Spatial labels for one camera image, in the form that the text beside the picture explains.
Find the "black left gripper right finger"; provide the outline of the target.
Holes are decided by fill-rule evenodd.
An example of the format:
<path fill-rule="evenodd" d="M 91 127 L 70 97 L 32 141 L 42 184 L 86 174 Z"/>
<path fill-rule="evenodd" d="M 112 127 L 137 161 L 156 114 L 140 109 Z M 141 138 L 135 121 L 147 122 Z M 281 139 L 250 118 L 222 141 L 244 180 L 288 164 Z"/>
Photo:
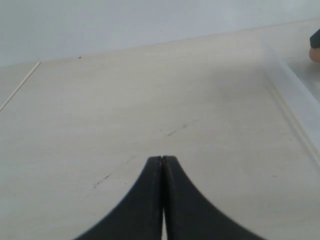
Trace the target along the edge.
<path fill-rule="evenodd" d="M 168 240 L 261 240 L 211 204 L 175 156 L 162 158 Z"/>

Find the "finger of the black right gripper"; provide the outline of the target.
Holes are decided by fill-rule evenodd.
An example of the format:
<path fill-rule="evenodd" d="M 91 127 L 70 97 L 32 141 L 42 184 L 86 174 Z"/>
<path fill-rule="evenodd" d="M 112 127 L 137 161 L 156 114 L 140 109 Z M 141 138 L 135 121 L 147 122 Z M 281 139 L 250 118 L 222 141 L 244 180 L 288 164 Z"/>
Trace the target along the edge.
<path fill-rule="evenodd" d="M 318 29 L 310 38 L 310 47 L 312 49 L 320 48 L 320 29 Z"/>

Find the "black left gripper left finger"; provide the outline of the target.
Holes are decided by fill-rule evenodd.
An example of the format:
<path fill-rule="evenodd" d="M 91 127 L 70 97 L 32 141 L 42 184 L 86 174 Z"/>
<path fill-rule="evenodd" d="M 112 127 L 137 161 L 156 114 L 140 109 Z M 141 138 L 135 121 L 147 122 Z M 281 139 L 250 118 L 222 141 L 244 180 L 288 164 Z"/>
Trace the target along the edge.
<path fill-rule="evenodd" d="M 77 239 L 160 240 L 162 227 L 162 158 L 153 156 L 119 204 Z"/>

